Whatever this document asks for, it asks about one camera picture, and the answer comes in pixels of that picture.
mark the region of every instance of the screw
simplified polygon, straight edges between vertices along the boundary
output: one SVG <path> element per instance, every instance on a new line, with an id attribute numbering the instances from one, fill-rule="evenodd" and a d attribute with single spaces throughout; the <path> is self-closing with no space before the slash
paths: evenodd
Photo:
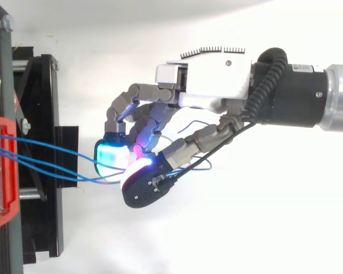
<path id="1" fill-rule="evenodd" d="M 4 15 L 0 20 L 0 28 L 8 33 L 14 30 L 14 18 L 11 15 Z"/>
<path id="2" fill-rule="evenodd" d="M 52 69 L 54 71 L 59 71 L 59 62 L 58 61 L 55 61 L 52 63 Z"/>
<path id="3" fill-rule="evenodd" d="M 30 125 L 30 123 L 28 123 L 27 119 L 22 119 L 22 132 L 24 135 L 28 134 L 28 131 L 32 128 L 32 126 Z"/>
<path id="4" fill-rule="evenodd" d="M 322 92 L 318 91 L 317 93 L 315 93 L 315 97 L 320 99 L 322 97 Z"/>

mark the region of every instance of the red plastic part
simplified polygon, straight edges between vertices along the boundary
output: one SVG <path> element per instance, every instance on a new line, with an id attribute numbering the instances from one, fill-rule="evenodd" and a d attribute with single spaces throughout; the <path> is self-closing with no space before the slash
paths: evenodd
<path id="1" fill-rule="evenodd" d="M 17 136 L 15 121 L 0 117 L 0 135 Z M 0 147 L 17 153 L 15 140 L 0 139 Z M 3 206 L 5 213 L 0 214 L 0 226 L 6 224 L 19 212 L 18 165 L 15 161 L 1 157 Z"/>

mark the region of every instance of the black coiled cable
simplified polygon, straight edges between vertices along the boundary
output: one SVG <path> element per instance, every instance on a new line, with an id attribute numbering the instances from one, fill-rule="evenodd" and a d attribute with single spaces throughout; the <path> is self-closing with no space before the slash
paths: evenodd
<path id="1" fill-rule="evenodd" d="M 286 52 L 276 47 L 262 53 L 258 58 L 258 62 L 271 63 L 272 66 L 251 96 L 248 97 L 242 113 L 242 121 L 253 124 L 257 123 L 259 110 L 269 94 L 277 87 L 277 83 L 280 81 L 288 64 Z"/>

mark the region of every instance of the robotic hand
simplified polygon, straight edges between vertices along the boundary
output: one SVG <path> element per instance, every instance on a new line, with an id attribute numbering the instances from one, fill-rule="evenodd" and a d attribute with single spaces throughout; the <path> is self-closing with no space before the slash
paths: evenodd
<path id="1" fill-rule="evenodd" d="M 235 136 L 256 123 L 314 127 L 343 132 L 343 65 L 326 70 L 290 65 L 278 48 L 252 61 L 245 49 L 203 47 L 181 55 L 156 69 L 157 85 L 133 84 L 107 111 L 105 135 L 95 145 L 95 159 L 111 152 L 124 159 L 128 150 L 137 158 L 124 173 L 126 204 L 140 208 L 163 197 L 174 183 Z M 151 102 L 138 106 L 140 101 Z M 151 151 L 161 131 L 182 107 L 223 114 L 185 139 L 178 139 L 157 155 Z M 124 120 L 135 122 L 129 135 Z M 180 166 L 199 153 L 200 160 L 181 172 Z"/>

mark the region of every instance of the white background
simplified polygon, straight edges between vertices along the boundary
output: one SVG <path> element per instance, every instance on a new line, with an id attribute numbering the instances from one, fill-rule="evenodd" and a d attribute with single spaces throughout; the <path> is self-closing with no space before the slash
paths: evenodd
<path id="1" fill-rule="evenodd" d="M 200 46 L 281 47 L 290 63 L 343 64 L 343 0 L 2 0 L 13 45 L 53 54 L 61 125 L 92 155 L 112 100 Z M 166 132 L 190 120 L 182 110 Z M 195 125 L 185 134 L 199 128 Z M 170 193 L 128 208 L 118 186 L 63 191 L 65 251 L 25 273 L 343 273 L 343 134 L 256 126 Z M 79 172 L 95 176 L 79 162 Z"/>

